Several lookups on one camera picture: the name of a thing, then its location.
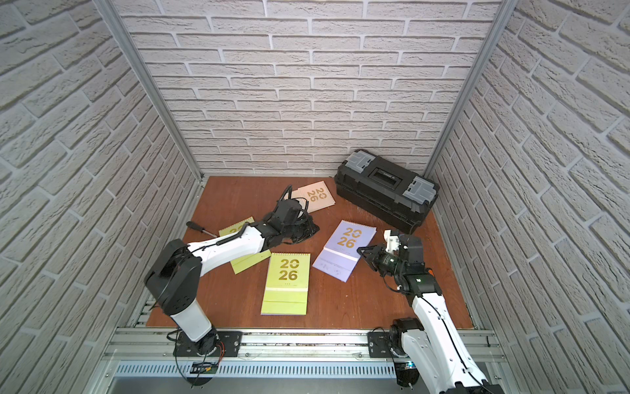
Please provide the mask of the green 2026 desk calendar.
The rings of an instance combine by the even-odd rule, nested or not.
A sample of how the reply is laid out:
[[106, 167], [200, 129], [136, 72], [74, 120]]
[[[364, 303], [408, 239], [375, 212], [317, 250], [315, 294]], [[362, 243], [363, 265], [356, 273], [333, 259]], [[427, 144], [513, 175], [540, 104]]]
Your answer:
[[261, 315], [306, 315], [310, 268], [311, 254], [272, 253]]

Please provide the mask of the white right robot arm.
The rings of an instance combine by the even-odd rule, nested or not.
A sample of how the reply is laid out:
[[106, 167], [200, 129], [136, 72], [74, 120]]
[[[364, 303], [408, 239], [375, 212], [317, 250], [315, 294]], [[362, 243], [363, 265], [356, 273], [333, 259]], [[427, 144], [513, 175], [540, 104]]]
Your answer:
[[431, 393], [504, 391], [488, 381], [464, 345], [423, 252], [409, 246], [392, 252], [379, 245], [359, 247], [358, 253], [381, 277], [395, 279], [394, 292], [405, 296], [415, 313], [392, 323], [391, 349], [410, 358]]

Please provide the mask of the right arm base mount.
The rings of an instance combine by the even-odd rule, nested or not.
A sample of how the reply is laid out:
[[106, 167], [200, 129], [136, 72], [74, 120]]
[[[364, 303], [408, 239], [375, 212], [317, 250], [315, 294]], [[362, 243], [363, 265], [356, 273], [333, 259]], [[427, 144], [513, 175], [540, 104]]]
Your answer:
[[371, 358], [390, 359], [394, 366], [396, 383], [410, 388], [419, 380], [419, 372], [402, 348], [402, 334], [410, 329], [421, 328], [416, 318], [395, 319], [389, 330], [374, 328], [367, 333], [368, 352]]

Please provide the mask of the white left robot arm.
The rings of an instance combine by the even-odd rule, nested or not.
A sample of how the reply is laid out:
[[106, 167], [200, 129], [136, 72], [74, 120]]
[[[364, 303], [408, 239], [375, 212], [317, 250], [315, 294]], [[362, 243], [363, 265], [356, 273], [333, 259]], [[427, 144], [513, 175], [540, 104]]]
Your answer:
[[262, 220], [245, 223], [227, 236], [186, 244], [181, 239], [164, 246], [144, 277], [144, 285], [162, 312], [180, 328], [193, 351], [206, 356], [218, 344], [218, 332], [197, 301], [200, 279], [213, 269], [251, 254], [298, 244], [319, 231], [308, 213], [308, 200], [293, 197], [288, 186], [276, 207]]

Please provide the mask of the purple 2026 calendar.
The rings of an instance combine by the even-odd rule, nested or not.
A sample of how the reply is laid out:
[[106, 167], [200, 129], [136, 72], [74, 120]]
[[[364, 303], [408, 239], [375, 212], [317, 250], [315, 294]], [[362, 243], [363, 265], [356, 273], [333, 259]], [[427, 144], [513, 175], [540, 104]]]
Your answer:
[[342, 220], [332, 233], [313, 267], [341, 282], [347, 282], [359, 262], [359, 247], [368, 246], [377, 228]]

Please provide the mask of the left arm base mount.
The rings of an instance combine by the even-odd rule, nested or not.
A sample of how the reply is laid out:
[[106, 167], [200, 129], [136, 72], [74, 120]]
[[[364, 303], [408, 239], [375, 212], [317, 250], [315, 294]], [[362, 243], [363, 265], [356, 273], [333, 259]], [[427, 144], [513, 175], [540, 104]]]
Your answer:
[[[213, 328], [208, 336], [194, 342], [177, 328], [167, 334], [167, 340], [174, 344], [173, 357], [178, 374], [194, 388], [212, 380], [225, 357], [238, 356], [243, 335], [241, 331], [218, 332]], [[195, 361], [190, 366], [184, 366], [179, 362], [180, 357], [195, 356], [201, 357], [202, 360]]]

